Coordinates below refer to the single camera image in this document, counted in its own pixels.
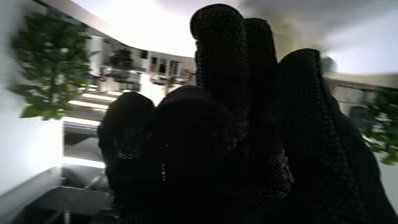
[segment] window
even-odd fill
[[[157,58],[150,57],[150,72],[157,71]]]

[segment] ceiling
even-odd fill
[[[278,56],[301,47],[321,50],[340,73],[398,74],[396,0],[72,0],[141,49],[191,57],[188,21],[212,3],[268,20]]]

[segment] gloved hand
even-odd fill
[[[197,87],[181,87],[156,108],[125,93],[99,126],[122,217],[131,223],[398,223],[317,51],[294,51],[276,64],[268,24],[225,5],[204,7],[189,25]]]

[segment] potted plant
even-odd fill
[[[88,55],[85,29],[53,15],[26,16],[26,25],[12,40],[22,84],[10,91],[24,97],[21,117],[60,119],[70,111],[69,100],[85,83]]]

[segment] green leaves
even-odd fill
[[[37,110],[33,105],[29,105],[22,110],[21,117],[28,118],[28,117],[37,117],[37,116],[40,116],[40,111]]]
[[[51,15],[31,14],[26,26],[12,40],[12,48],[28,84],[8,90],[24,97],[21,117],[60,119],[70,111],[69,100],[79,95],[88,73],[85,29]]]
[[[372,124],[369,130],[362,130],[367,138],[365,144],[374,153],[385,153],[381,163],[398,163],[398,90],[380,89],[374,101],[365,106],[362,119]]]

